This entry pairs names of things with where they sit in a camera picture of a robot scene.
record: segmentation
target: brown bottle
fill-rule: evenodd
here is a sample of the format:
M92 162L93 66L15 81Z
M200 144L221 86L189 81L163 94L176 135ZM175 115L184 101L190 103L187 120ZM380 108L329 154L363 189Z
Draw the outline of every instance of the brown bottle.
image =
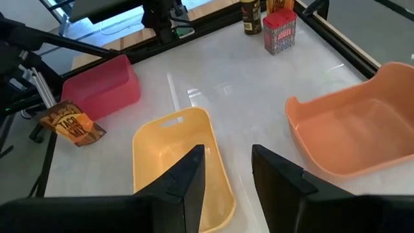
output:
M254 35L261 32L260 0L240 0L245 33Z

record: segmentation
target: yellow plastic basket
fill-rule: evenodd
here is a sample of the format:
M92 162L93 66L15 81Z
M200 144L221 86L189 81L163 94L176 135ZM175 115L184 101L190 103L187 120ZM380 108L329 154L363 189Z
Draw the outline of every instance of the yellow plastic basket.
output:
M204 144L206 189L200 232L223 228L233 217L235 199L208 113L191 107L142 126L133 139L134 191L153 182L195 145Z

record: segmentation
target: yellow label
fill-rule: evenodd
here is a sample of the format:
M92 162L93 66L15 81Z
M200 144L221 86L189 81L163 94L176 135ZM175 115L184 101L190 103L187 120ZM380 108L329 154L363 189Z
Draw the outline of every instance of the yellow label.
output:
M253 24L251 23L243 23L245 25L245 30L253 30Z

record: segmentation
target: red box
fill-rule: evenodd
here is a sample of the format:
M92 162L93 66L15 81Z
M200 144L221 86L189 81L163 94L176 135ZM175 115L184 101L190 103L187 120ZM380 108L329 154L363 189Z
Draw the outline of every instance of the red box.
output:
M121 55L68 79L61 100L72 100L91 120L98 120L137 102L140 95L138 76Z
M289 9L274 12L263 19L265 48L277 54L295 44L296 14Z

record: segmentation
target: pink plastic bin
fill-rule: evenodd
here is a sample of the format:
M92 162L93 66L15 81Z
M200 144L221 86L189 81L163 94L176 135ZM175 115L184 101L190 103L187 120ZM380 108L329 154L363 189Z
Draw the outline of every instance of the pink plastic bin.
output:
M62 100L72 100L91 120L98 120L140 98L138 76L125 55L89 69L63 84Z

